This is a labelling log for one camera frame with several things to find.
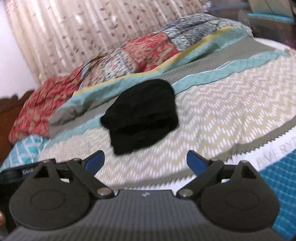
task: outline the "carved wood edge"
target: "carved wood edge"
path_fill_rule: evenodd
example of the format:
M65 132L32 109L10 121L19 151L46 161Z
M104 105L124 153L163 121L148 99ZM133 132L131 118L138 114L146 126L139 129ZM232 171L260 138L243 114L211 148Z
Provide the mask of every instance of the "carved wood edge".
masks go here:
M33 92L34 91L27 91L20 99L17 95L13 95L11 98L0 99L0 113L11 110L17 106L23 106Z

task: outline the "blue plaid fabric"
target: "blue plaid fabric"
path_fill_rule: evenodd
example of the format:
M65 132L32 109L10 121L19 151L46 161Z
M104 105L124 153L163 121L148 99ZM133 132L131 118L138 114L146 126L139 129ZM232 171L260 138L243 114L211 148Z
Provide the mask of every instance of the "blue plaid fabric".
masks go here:
M48 138L38 135L30 135L18 141L4 160L0 172L7 168L37 162L40 152L48 141Z
M296 149L260 172L280 200L273 228L287 239L296 235Z

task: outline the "black knit hat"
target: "black knit hat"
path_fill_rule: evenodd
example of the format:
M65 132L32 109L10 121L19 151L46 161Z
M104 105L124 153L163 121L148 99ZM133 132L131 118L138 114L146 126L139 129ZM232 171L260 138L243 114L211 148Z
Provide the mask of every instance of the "black knit hat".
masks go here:
M175 94L164 80L148 80L124 91L101 123L117 155L155 144L178 125Z

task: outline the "metal screw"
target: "metal screw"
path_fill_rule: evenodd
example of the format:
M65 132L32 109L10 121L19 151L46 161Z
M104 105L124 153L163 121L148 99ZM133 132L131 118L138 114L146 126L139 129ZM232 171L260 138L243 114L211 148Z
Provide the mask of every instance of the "metal screw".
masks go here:
M112 190L110 188L99 188L97 193L101 196L108 196L112 193Z
M193 195L193 191L190 190L190 189L187 189L187 188L181 189L179 191L179 195L182 196L182 197L190 197L190 196Z

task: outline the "beige curtain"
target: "beige curtain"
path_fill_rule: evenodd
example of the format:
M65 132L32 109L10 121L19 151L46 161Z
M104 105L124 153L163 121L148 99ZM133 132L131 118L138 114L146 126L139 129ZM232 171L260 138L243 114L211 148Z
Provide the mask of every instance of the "beige curtain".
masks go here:
M101 51L151 33L204 0L5 0L19 47L37 82L71 72Z

